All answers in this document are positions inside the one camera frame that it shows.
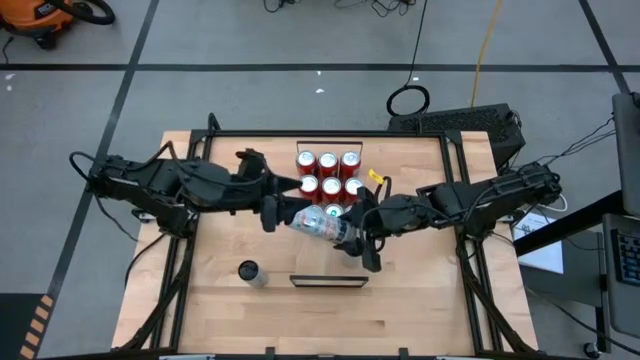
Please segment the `white paper sheet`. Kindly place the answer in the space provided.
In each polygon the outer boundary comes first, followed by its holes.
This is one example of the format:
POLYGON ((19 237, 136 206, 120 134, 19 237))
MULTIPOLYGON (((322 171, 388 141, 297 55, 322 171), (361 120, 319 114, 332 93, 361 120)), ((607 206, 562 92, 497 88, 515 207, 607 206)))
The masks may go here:
MULTIPOLYGON (((536 213, 529 213, 513 228, 512 235, 514 242, 518 243, 522 237, 529 235, 552 222, 554 222, 554 219, 552 218, 547 218, 536 213)), ((563 274, 564 261, 562 243, 555 242, 526 255, 519 256, 519 264, 538 270, 563 274)))

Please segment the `red soda can blue logo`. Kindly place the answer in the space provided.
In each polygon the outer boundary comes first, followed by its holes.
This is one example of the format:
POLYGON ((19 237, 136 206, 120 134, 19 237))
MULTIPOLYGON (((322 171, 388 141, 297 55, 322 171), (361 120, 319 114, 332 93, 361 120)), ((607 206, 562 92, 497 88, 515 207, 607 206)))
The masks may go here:
POLYGON ((316 175, 317 158, 310 150, 301 150, 296 156, 296 168, 300 176, 316 175))
POLYGON ((357 177, 361 166, 359 152, 347 151, 340 158, 340 176, 343 180, 357 177))
POLYGON ((335 177, 339 173, 339 159, 333 152, 324 152, 318 158, 319 175, 322 178, 335 177))

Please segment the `black aluminium table frame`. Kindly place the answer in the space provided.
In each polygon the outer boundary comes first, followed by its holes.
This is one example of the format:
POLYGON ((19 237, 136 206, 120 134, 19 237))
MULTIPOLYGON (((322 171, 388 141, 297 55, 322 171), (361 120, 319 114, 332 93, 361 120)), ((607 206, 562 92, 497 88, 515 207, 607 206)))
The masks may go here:
MULTIPOLYGON (((236 152, 253 148, 277 173, 292 176, 296 142, 363 144, 363 169, 392 180, 396 193, 496 173, 483 132, 457 140, 384 131, 298 130, 260 133, 223 130, 195 146, 220 165, 235 168, 236 152)), ((112 343, 125 345, 156 305, 167 274, 191 261, 184 288, 170 303, 152 338, 155 347, 184 353, 277 355, 447 355, 504 350, 508 344, 462 279, 452 229, 428 229, 387 241, 383 268, 362 288, 299 288, 290 281, 311 240, 287 227, 265 233, 250 213, 208 214, 195 239, 163 240, 156 227, 140 231, 133 268, 112 343), (238 275, 245 260, 267 274, 263 288, 238 275)))

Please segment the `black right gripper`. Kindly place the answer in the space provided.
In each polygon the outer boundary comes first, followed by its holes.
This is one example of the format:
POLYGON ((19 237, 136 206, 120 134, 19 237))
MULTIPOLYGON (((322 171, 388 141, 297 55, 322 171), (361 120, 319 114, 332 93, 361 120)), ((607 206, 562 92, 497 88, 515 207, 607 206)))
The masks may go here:
MULTIPOLYGON (((424 197, 392 195, 376 204, 376 194, 366 187, 359 187, 356 195, 349 214, 366 239, 401 235, 431 223, 431 203, 424 197)), ((363 254, 364 245, 357 232, 345 236, 342 250, 349 256, 363 254)))

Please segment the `grey monitor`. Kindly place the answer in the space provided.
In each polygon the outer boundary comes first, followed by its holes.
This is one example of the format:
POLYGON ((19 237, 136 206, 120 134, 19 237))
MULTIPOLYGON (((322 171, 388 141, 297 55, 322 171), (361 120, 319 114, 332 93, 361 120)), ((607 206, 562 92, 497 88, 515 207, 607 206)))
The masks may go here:
POLYGON ((612 98, 624 208, 640 213, 640 93, 612 98))

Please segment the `black desk beam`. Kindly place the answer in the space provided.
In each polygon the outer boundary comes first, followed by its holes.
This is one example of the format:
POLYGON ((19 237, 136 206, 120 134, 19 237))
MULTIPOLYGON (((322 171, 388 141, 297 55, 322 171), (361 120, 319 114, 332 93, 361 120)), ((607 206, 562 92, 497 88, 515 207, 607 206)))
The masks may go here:
POLYGON ((618 190, 515 241, 520 257, 602 222, 606 214, 640 217, 640 191, 618 190))

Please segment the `wooden shelf with black frames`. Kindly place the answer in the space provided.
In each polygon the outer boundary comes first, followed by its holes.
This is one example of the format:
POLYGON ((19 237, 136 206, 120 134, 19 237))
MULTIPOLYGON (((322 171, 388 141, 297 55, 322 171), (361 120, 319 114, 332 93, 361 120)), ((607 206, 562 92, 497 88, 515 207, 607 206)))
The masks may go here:
MULTIPOLYGON (((347 151, 355 151, 362 154, 363 144, 354 141, 312 141, 299 140, 296 142, 296 156, 301 150, 312 151, 317 158, 317 172, 314 175, 320 183, 319 201, 316 205, 325 211, 327 205, 321 203, 321 184, 325 178, 319 175, 318 158, 324 152, 333 152, 339 159, 339 173, 336 178, 342 182, 342 198, 338 203, 344 209, 344 214, 351 209, 352 204, 344 200, 344 182, 340 176, 340 158, 347 151)), ((369 277, 361 268, 345 268, 341 263, 342 244, 334 244, 330 241, 304 234, 311 240, 309 245, 304 245, 297 258, 294 273, 290 276, 291 283, 299 288, 362 288, 369 282, 369 277)))

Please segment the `orange shop vacuum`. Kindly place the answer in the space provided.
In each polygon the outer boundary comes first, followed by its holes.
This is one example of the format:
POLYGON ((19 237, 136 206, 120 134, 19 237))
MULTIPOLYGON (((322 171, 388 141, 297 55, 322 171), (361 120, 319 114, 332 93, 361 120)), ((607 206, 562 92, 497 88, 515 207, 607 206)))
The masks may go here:
POLYGON ((52 50, 58 33, 73 22, 72 7, 72 0, 0 0, 0 28, 52 50))

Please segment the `black orange striped floor mat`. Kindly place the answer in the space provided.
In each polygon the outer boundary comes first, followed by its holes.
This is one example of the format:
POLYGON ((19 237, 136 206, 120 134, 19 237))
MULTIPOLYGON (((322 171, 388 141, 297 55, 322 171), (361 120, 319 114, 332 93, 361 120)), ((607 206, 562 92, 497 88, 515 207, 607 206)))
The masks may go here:
POLYGON ((35 360, 51 320, 49 294, 0 293, 0 360, 35 360))

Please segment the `black keyboard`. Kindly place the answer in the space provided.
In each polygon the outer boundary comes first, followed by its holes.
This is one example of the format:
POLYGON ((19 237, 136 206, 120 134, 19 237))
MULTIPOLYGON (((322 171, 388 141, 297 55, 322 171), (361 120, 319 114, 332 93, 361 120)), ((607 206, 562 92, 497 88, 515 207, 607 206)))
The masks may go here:
POLYGON ((640 233, 611 232, 614 270, 618 282, 640 287, 640 233))

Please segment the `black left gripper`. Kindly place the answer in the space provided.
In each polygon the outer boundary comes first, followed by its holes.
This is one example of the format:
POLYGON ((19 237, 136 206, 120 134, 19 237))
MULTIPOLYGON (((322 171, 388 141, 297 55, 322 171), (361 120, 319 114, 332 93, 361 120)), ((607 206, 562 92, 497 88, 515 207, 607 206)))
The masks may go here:
POLYGON ((276 214, 278 221, 290 224, 295 215, 311 205, 311 201, 297 197, 282 197, 278 193, 299 189, 298 179, 277 176, 265 172, 253 180, 231 178, 225 184, 224 208, 226 211, 252 210, 262 214, 276 214))

